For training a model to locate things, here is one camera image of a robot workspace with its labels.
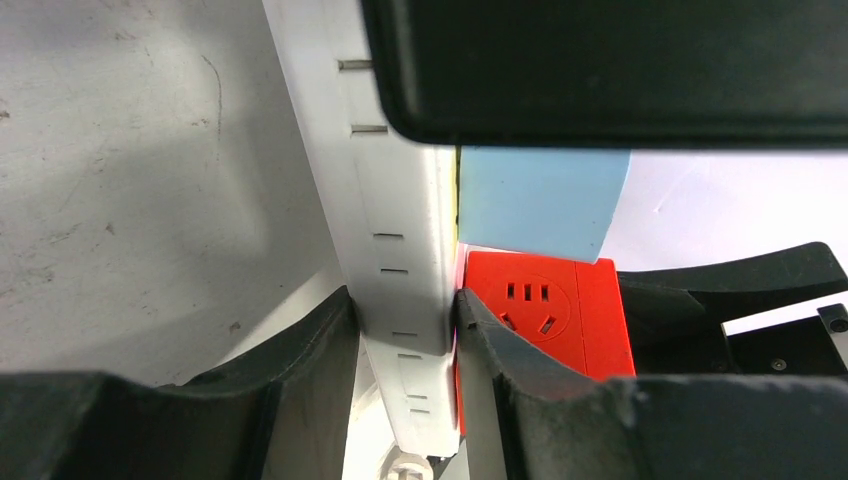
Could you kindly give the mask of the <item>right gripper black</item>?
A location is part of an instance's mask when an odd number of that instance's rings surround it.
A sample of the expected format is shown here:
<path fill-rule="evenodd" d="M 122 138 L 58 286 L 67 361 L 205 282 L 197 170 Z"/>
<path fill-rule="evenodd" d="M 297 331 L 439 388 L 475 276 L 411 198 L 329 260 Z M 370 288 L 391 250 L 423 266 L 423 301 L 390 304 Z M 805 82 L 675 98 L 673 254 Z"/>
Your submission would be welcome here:
<path fill-rule="evenodd" d="M 829 246 L 680 269 L 619 272 L 639 374 L 845 375 L 847 309 L 748 331 L 731 323 L 843 293 L 847 275 Z"/>

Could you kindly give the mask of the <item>blue plug adapter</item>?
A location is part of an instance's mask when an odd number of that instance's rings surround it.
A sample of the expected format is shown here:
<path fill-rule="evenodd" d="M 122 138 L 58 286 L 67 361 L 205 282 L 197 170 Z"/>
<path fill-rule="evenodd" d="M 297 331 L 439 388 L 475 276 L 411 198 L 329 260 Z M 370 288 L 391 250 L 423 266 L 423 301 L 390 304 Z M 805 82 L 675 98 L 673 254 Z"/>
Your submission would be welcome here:
<path fill-rule="evenodd" d="M 458 237 L 595 263 L 630 170 L 628 150 L 464 147 Z"/>

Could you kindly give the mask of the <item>white power strip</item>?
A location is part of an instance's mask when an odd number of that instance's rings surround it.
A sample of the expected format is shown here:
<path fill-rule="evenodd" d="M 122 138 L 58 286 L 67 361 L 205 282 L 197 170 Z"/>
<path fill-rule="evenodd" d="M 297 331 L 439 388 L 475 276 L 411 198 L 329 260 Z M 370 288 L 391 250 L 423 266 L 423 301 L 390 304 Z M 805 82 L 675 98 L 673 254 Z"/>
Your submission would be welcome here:
<path fill-rule="evenodd" d="M 264 8 L 397 444 L 451 456 L 460 443 L 455 152 L 390 127 L 358 2 Z"/>

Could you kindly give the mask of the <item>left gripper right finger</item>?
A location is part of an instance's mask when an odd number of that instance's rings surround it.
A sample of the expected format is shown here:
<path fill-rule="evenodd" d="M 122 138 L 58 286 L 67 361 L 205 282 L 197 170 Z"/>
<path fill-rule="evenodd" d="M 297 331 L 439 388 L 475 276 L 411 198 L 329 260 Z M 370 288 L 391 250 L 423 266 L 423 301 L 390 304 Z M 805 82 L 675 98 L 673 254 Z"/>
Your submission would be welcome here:
<path fill-rule="evenodd" d="M 843 479 L 847 384 L 647 375 L 596 382 L 454 303 L 474 479 Z"/>

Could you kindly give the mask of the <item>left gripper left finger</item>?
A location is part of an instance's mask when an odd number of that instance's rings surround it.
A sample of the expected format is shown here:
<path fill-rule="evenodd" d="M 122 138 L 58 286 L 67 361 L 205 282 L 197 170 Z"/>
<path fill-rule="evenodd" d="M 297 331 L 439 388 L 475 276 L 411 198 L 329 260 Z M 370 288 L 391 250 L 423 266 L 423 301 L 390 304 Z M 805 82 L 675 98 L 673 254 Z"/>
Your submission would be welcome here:
<path fill-rule="evenodd" d="M 338 479 L 359 329 L 340 288 L 182 386 L 99 372 L 1 378 L 5 479 Z"/>

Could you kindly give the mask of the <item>red cube socket adapter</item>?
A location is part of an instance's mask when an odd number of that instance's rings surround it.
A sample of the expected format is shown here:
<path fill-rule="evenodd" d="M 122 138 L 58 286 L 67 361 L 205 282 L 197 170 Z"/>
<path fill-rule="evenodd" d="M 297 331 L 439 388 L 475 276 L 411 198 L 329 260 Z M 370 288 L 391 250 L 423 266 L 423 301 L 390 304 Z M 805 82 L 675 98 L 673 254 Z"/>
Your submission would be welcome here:
<path fill-rule="evenodd" d="M 463 286 L 505 327 L 596 381 L 634 376 L 615 264 L 472 251 Z"/>

